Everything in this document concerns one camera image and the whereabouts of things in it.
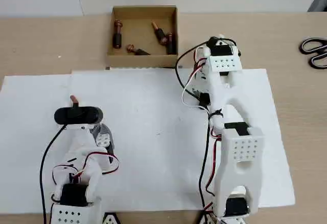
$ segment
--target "white wire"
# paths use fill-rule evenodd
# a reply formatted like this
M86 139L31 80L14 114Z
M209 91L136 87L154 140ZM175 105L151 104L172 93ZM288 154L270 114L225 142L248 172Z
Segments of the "white wire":
M185 87L184 87L184 89L183 89L181 99L182 99L182 103L183 103L185 106L187 106L187 107L189 107L189 108L201 108L201 109L204 109L208 114L210 114L209 111L208 111L208 109L205 108L205 107L203 107L203 106L199 106L199 105L189 105L189 104L186 104L186 103L184 102L184 93L185 93L185 91L186 91L188 85L191 83L192 79L194 78L195 74L196 74L199 70L201 70L201 68L202 68L202 66L198 67L198 68L195 70L195 72L190 76L188 82L186 83L186 85L185 85Z

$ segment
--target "black scissor handle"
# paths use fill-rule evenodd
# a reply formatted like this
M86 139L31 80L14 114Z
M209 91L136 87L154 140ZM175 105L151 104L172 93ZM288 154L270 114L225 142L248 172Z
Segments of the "black scissor handle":
M326 65L317 65L315 64L315 61L320 60L322 58L327 57L327 52L321 52L320 55L314 56L309 59L309 65L315 69L327 69L327 64Z
M320 43L321 45L318 47L312 48L312 49L306 49L305 48L306 44L312 43L312 42L317 42L317 43ZM301 45L299 46L300 52L305 55L312 54L312 53L319 53L319 52L324 51L325 49L327 49L327 39L324 39L324 38L309 38L309 39L306 39L305 41L303 41L301 43Z

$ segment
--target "cable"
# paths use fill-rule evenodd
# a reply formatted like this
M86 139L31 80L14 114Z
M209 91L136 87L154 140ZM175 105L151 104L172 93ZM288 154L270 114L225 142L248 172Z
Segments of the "cable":
M212 196L215 196L215 194L211 191L208 190L208 187L210 186L213 178L214 178L214 175L215 175L215 172L216 172L216 149L217 149L217 141L221 141L221 135L220 135L220 138L217 138L215 143L214 143L214 150L213 150L213 168L212 168L212 171L211 171L211 175L209 177L209 180L205 186L205 191L209 194L211 194Z
M184 53L183 53L183 54L182 54L182 55L177 59L177 61L176 61L176 63L175 63L175 72L176 72L176 76L177 76L177 79L178 79L178 81L179 81L179 84L181 85L181 87L182 87L183 89L185 88L185 86L183 85L182 80L181 80L180 77L179 77L179 73L178 73L178 63L179 63L180 59L182 59L186 54L190 53L191 51L193 51L193 50L196 49L197 47L200 47L200 46L206 44L206 42L207 42L207 41L205 41L205 42L203 42L203 43L201 43L201 44L198 44L198 45L196 45L195 47L192 47L192 48L189 49L188 51L184 52ZM197 100L199 100L199 98L198 98L197 95L193 94L193 93L190 92L189 90L185 90L185 91L186 91L189 95L191 95L191 96L193 96L194 98L196 98Z
M51 145L54 143L54 141L57 139L57 137L60 135L60 133L67 127L67 125L63 125L61 129L57 132L57 134L54 136L54 138L50 141L49 145L46 147L45 152L42 157L41 161L41 167L40 167L40 189L41 189L41 199L42 199L42 208L43 208L43 224L46 224L46 209L45 209L45 201L44 201L44 191L43 191L43 181L42 181L42 174L43 174L43 165L44 160L46 157L46 154L48 153Z
M51 210L50 210L50 222L49 222L49 224L51 224L51 219L52 219L52 208L53 208L53 205L54 205L54 204L51 205Z
M190 107L190 108L201 108L201 109L204 109L204 110L207 112L207 114L210 114L209 111L208 111L208 109L205 108L205 107L203 107L203 106L199 106L199 105L189 105L189 104L186 104L186 103L184 102L184 93L185 93L185 91L186 91L187 86L191 83L193 77L194 77L194 76L196 75L196 73L197 73L197 72L198 72L198 71L203 67L203 65L204 65L204 63L201 64L200 66L198 66L197 69L195 69L195 70L191 73L191 75L190 75L190 77L189 77L189 80L188 80L187 84L185 85L185 87L184 87L184 89L183 89L182 96L181 96L181 100L182 100L182 103L183 103L185 106L187 106L187 107Z
M207 210L207 209L209 209L211 205L213 205L213 202L210 202L209 204L207 204L207 205L203 208L203 210Z
M201 182L202 182L202 177L203 177L203 174L204 174L206 158L207 158L207 155L208 155L209 137L210 137L210 125L209 125L209 121L208 121L208 128L207 128L207 132L206 132L206 143L205 143L204 158L203 158L202 169L201 169L201 174L200 174L200 178L199 178L199 192L200 192L202 207L203 208L205 207L205 203L204 203L204 198L203 198L203 193L202 193Z
M228 38L217 38L217 41L219 41L219 40L225 40L225 41L230 41L230 42L232 42L233 43L233 45L235 45L235 46L237 46L236 45L236 42L234 41L234 40L232 40L232 39L228 39ZM181 87L184 89L185 87L184 87L184 85L183 85L183 83L182 83L182 80L180 79L180 76L179 76L179 73L178 73L178 63L179 63L179 61L185 56L185 55L187 55L188 53L190 53L191 51L193 51L193 50L195 50L196 48L198 48L198 47L200 47L200 46L202 46L202 45L204 45L204 44L207 44L207 41L205 41L205 42L203 42L203 43L201 43L201 44L198 44L198 45L196 45L196 46L194 46L194 47L192 47L191 49L189 49L189 50L187 50L186 52L184 52L178 59L177 59L177 61L176 61L176 63L175 63L175 72L176 72L176 76L177 76L177 79L178 79L178 82L179 82L179 84L181 85ZM192 93L192 92L190 92L189 90L186 90L186 92L189 94L189 95L191 95L191 96L193 96L195 99L197 99L197 100L199 100L199 97L196 95L196 94L194 94L194 93Z
M67 164L58 164L58 165L56 165L55 167L52 168L52 180L55 183L55 185L57 185L57 182L55 180L55 176L53 174L53 170L55 168L57 168L57 167L64 167L64 169L71 168L71 169L74 169L75 170L75 173L78 172L78 170L75 167L73 167L72 165L67 165Z
M220 135L214 135L214 128L211 128L210 135L214 138L220 138L221 139L221 134Z
M116 167L115 169L110 170L110 171L102 172L103 175L107 175L107 174L113 173L113 172L115 172L116 170L118 170L118 168L119 168L119 159L118 159L115 155L112 155L112 154L109 154L109 153L105 153L105 152L92 152L92 153L89 153L89 154L86 156L85 161L84 161L83 168L73 176L74 178L75 178L75 177L80 177L81 174L83 174L83 172L84 172L84 170L85 170L85 167L86 167L86 162L87 162L88 158L89 158L91 155L93 155L93 154L98 154L98 155L107 155L107 156L109 156L109 157L112 157L112 158L116 159L117 162L118 162L118 165L117 165L117 167Z

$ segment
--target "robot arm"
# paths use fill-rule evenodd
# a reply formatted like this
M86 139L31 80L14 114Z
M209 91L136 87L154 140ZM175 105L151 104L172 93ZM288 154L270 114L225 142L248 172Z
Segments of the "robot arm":
M196 79L204 82L202 86L209 94L207 108L214 114L210 119L212 129L222 135L213 211L218 218L244 217L258 210L264 135L244 88L240 52L222 36L211 38L196 53L196 60L205 60L202 73L206 77L205 81ZM226 105L232 105L244 121L226 123ZM239 186L246 193L232 194Z
M118 169L112 134L101 123L103 115L99 108L79 107L76 98L71 99L72 108L61 108L55 113L56 122L67 125L65 133L71 145L53 169L56 187L52 200L56 203L51 208L51 223L102 223L101 198L96 195L96 188L102 175Z

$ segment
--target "black cylinder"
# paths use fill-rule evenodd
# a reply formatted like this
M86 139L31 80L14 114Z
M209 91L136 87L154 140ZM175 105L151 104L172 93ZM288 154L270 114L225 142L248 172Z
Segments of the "black cylinder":
M166 44L166 52L167 52L167 55L175 54L173 41L170 41L169 39L168 39L168 42Z
M142 49L137 49L135 51L135 55L136 56L147 56L150 55L149 53L147 53L146 51L142 50Z
M165 33L163 32L162 29L157 29L154 31L155 36L157 37L158 41L161 41L163 38L165 38Z
M112 47L120 49L122 47L122 34L114 33L112 37Z

